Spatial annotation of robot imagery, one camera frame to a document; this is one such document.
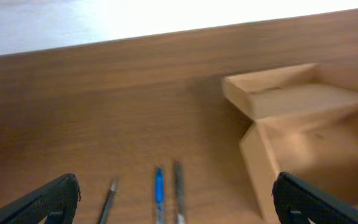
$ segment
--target blue pen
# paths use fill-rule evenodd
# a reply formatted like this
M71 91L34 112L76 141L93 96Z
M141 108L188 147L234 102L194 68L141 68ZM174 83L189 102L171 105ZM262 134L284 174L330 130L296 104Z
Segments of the blue pen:
M162 169L155 171L155 203L157 204L157 224L164 223L164 177Z

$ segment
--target wood grain surface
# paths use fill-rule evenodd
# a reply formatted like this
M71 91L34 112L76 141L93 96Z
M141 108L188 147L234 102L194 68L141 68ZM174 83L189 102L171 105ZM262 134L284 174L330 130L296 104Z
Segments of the wood grain surface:
M188 223L263 223L221 79L306 62L358 66L358 10L0 57L0 207L72 172L96 223L118 175L108 223L153 223L158 165L173 223L179 159Z

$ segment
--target pen cap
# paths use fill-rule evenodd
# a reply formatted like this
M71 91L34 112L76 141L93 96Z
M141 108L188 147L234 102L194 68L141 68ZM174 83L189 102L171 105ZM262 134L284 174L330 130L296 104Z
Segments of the pen cap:
M155 172L155 201L164 201L164 178L162 174L162 169L159 167Z

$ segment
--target brown box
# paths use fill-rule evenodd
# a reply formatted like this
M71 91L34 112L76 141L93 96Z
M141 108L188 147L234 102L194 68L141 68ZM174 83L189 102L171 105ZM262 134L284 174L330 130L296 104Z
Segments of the brown box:
M226 77L226 98L254 120L240 141L263 218L288 171L358 206L358 69L306 64Z

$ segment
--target white floor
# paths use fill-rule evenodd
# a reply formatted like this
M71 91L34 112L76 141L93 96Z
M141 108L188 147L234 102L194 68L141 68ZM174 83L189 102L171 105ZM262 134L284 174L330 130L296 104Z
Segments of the white floor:
M358 0L0 0L0 55L358 8Z

